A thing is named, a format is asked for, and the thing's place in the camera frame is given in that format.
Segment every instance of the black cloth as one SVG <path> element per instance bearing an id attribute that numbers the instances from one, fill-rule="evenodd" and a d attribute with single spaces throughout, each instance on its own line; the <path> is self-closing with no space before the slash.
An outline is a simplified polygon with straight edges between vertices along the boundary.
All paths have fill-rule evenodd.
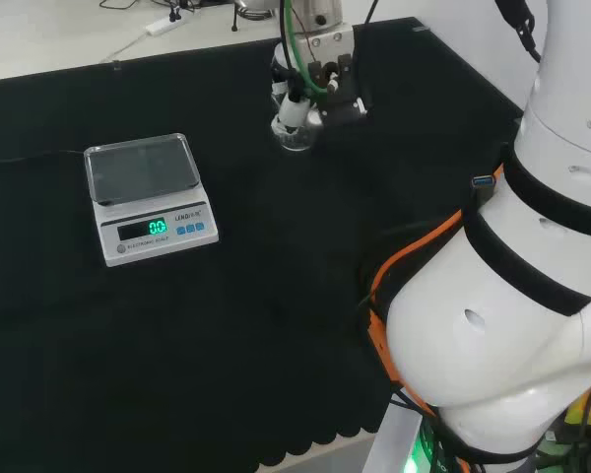
<path id="1" fill-rule="evenodd" d="M 374 108 L 303 155 L 269 130 L 276 40 L 0 81 L 0 160 L 184 133 L 221 235 L 107 269 L 81 158 L 0 164 L 0 472 L 251 472 L 376 431 L 361 255 L 458 207 L 520 115 L 419 26 L 358 31 Z"/>

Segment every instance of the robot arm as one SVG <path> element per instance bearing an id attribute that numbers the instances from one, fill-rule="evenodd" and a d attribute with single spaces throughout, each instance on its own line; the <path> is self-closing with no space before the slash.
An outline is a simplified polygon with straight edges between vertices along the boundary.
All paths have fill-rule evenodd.
<path id="1" fill-rule="evenodd" d="M 591 0 L 548 3 L 543 62 L 495 196 L 466 210 L 387 319 L 401 376 L 490 455 L 489 472 L 515 468 L 591 386 Z"/>
<path id="2" fill-rule="evenodd" d="M 324 126 L 366 115 L 355 77 L 353 28 L 341 0 L 248 0 L 252 9 L 279 9 L 282 41 L 272 61 L 272 131 L 281 146 L 303 151 Z"/>

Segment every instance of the white table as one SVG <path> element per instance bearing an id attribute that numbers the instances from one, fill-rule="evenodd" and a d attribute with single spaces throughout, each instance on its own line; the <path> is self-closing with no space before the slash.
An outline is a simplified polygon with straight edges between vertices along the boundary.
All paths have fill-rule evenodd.
<path id="1" fill-rule="evenodd" d="M 109 0 L 123 6 L 131 0 Z M 238 19 L 233 33 L 233 6 L 182 12 L 191 18 L 179 28 L 146 37 L 116 59 L 278 37 L 278 22 Z M 106 10 L 99 0 L 0 0 L 0 79 L 100 63 L 134 41 L 145 26 L 168 16 L 168 8 L 139 0 L 125 11 Z"/>

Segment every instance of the green digital display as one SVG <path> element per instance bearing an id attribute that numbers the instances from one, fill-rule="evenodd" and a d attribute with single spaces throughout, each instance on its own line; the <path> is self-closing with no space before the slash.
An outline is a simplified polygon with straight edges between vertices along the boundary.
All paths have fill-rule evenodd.
<path id="1" fill-rule="evenodd" d="M 153 220 L 136 222 L 122 227 L 118 227 L 118 237 L 125 241 L 126 239 L 145 237 L 147 235 L 159 235 L 168 230 L 164 217 L 158 217 Z"/>
<path id="2" fill-rule="evenodd" d="M 149 222 L 149 233 L 151 235 L 163 234 L 166 232 L 166 223 L 164 219 L 155 220 L 154 222 Z"/>

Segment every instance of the velcro strap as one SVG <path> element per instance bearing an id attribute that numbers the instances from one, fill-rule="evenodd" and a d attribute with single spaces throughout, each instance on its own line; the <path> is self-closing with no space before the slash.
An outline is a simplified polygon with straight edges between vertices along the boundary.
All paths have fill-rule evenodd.
<path id="1" fill-rule="evenodd" d="M 553 222 L 591 236 L 591 207 L 559 194 L 534 177 L 523 167 L 513 147 L 503 152 L 503 174 L 519 199 Z"/>
<path id="2" fill-rule="evenodd" d="M 463 212 L 466 238 L 477 254 L 514 289 L 565 316 L 580 312 L 591 297 L 563 286 L 515 253 L 499 238 L 474 205 Z"/>

